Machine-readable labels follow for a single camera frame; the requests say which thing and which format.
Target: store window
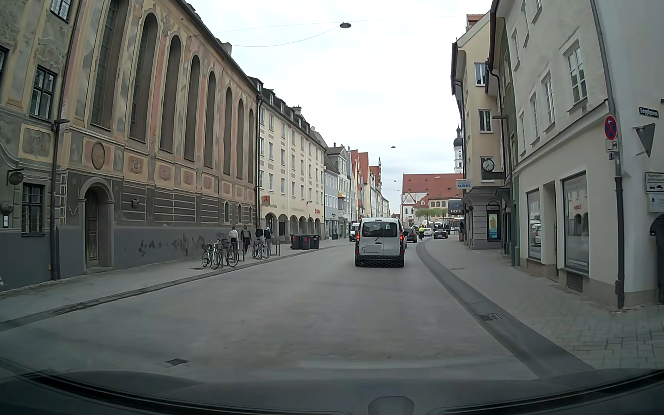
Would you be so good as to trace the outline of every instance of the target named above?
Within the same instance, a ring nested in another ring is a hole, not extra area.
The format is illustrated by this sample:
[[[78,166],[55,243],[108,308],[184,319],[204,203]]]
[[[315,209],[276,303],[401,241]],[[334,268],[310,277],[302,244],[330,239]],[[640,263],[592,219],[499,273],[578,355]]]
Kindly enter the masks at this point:
[[[527,215],[529,218],[529,258],[542,259],[542,223],[540,219],[540,191],[527,193]]]
[[[588,273],[588,187],[586,174],[563,180],[565,267]]]

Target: cloudy sky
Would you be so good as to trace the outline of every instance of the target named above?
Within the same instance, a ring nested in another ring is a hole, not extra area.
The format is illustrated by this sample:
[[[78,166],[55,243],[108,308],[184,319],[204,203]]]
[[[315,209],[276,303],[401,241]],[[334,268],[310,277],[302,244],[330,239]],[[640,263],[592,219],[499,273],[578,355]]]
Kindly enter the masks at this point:
[[[215,36],[235,45],[232,56],[245,73],[300,105],[328,145],[367,151],[371,164],[381,158],[391,212],[398,212],[402,173],[453,171],[459,115],[449,86],[452,42],[465,33],[466,14],[486,13],[490,0],[189,2]],[[340,22],[353,26],[333,29]],[[285,46],[238,46],[330,29]]]

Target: asphalt road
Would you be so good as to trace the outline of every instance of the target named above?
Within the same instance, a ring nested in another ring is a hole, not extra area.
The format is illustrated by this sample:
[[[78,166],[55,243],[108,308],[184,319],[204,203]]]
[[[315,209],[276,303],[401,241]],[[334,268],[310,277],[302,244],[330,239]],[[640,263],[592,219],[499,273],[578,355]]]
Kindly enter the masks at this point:
[[[0,356],[204,381],[535,378],[416,247],[403,269],[357,268],[350,243],[70,312],[0,332]]]

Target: cobblestone pavement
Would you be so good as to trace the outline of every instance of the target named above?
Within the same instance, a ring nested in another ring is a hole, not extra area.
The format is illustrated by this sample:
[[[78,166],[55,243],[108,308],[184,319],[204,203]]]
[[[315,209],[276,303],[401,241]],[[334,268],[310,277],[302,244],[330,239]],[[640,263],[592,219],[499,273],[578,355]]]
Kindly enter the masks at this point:
[[[664,306],[616,312],[512,268],[499,250],[469,250],[454,238],[427,251],[512,316],[596,369],[664,369]]]

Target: tall arched window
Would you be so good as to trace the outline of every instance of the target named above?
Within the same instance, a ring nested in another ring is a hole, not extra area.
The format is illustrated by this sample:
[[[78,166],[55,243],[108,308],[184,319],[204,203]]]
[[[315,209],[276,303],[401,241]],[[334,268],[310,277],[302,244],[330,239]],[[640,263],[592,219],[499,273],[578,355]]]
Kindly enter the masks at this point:
[[[217,78],[214,72],[209,72],[209,85],[207,86],[207,114],[204,126],[204,165],[212,167],[214,162],[214,110],[217,100]]]
[[[194,161],[196,157],[196,107],[198,106],[198,77],[201,74],[201,64],[198,56],[191,60],[191,73],[189,74],[189,96],[186,103],[186,132],[184,133],[184,158]]]
[[[245,145],[245,105],[237,103],[237,178],[242,179],[243,146]]]
[[[135,84],[132,90],[132,111],[130,114],[130,137],[146,142],[148,128],[148,101],[153,79],[155,43],[158,35],[158,21],[148,13],[140,36],[140,50],[135,67]]]
[[[111,127],[115,107],[116,70],[120,65],[126,9],[123,0],[111,0],[104,20],[91,103],[91,123],[104,128]]]
[[[223,169],[227,175],[232,174],[232,90],[227,88],[224,100],[224,157]]]
[[[173,153],[173,127],[176,123],[176,91],[179,88],[179,66],[181,65],[181,40],[171,39],[168,51],[168,69],[165,71],[163,90],[163,116],[160,124],[160,149]]]
[[[247,181],[253,183],[255,177],[255,156],[253,147],[255,146],[255,118],[252,109],[247,119]]]

